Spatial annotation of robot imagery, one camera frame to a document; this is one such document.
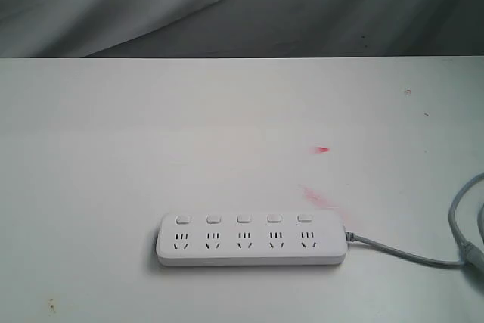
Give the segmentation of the grey backdrop cloth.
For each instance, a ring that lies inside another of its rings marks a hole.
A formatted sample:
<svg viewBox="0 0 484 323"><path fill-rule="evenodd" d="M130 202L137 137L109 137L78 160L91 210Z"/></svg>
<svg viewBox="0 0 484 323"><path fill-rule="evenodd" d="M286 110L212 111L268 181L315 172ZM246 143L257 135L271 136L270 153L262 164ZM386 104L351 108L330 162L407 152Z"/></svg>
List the grey backdrop cloth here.
<svg viewBox="0 0 484 323"><path fill-rule="evenodd" d="M483 0L1 0L2 57L482 53Z"/></svg>

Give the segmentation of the white five-outlet power strip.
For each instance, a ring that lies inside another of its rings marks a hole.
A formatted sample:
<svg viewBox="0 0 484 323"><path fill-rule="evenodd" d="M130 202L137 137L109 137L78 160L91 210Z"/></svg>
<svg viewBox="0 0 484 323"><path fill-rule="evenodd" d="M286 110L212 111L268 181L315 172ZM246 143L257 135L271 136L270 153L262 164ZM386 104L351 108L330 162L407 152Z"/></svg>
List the white five-outlet power strip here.
<svg viewBox="0 0 484 323"><path fill-rule="evenodd" d="M332 266L346 258L346 230L332 210L170 213L156 253L164 266Z"/></svg>

